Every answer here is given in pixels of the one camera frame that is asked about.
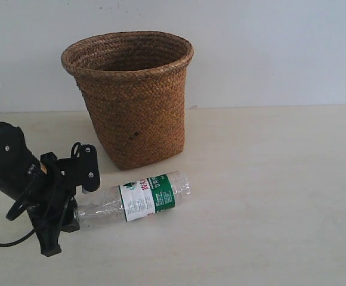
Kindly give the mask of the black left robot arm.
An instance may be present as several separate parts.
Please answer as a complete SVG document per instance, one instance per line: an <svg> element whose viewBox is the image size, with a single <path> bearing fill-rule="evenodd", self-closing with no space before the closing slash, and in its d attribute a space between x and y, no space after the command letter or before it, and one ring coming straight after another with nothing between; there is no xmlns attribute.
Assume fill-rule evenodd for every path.
<svg viewBox="0 0 346 286"><path fill-rule="evenodd" d="M76 187L68 183L59 162L52 152L35 157L23 131L0 122L0 191L14 200L6 218L13 221L26 212L47 257L61 253L61 232L79 229L73 217Z"/></svg>

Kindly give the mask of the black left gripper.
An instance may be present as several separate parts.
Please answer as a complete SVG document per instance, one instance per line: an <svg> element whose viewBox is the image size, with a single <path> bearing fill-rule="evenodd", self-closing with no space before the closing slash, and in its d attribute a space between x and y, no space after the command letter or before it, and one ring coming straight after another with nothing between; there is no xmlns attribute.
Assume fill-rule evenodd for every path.
<svg viewBox="0 0 346 286"><path fill-rule="evenodd" d="M29 235L36 234L41 254L55 256L61 253L58 239L61 232L80 230L76 218L78 204L72 197L72 189L64 186L63 172L57 166L52 152L36 158L27 158L27 176L31 178L31 192L27 203L27 214L32 223Z"/></svg>

